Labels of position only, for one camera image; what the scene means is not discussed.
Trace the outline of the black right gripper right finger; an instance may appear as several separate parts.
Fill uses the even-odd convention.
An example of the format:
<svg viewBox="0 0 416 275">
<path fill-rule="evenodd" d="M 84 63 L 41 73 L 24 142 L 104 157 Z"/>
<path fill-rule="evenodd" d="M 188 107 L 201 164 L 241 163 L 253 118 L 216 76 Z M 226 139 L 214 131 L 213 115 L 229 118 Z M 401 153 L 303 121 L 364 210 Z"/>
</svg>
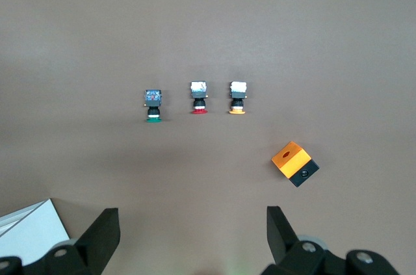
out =
<svg viewBox="0 0 416 275">
<path fill-rule="evenodd" d="M 376 252 L 351 250 L 344 259 L 311 240 L 301 241 L 278 206 L 268 206 L 267 241 L 275 263 L 263 274 L 394 274 L 398 271 Z"/>
</svg>

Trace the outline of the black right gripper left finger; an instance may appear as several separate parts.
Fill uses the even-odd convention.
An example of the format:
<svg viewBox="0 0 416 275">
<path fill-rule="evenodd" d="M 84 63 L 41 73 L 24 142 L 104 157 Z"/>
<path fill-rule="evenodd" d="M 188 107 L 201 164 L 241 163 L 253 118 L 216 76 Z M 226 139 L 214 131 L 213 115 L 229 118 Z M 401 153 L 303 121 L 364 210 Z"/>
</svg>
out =
<svg viewBox="0 0 416 275">
<path fill-rule="evenodd" d="M 25 266 L 17 256 L 2 257 L 1 274 L 102 274 L 119 243 L 118 209 L 107 208 L 75 244 L 65 244 L 51 249 L 39 260 Z"/>
</svg>

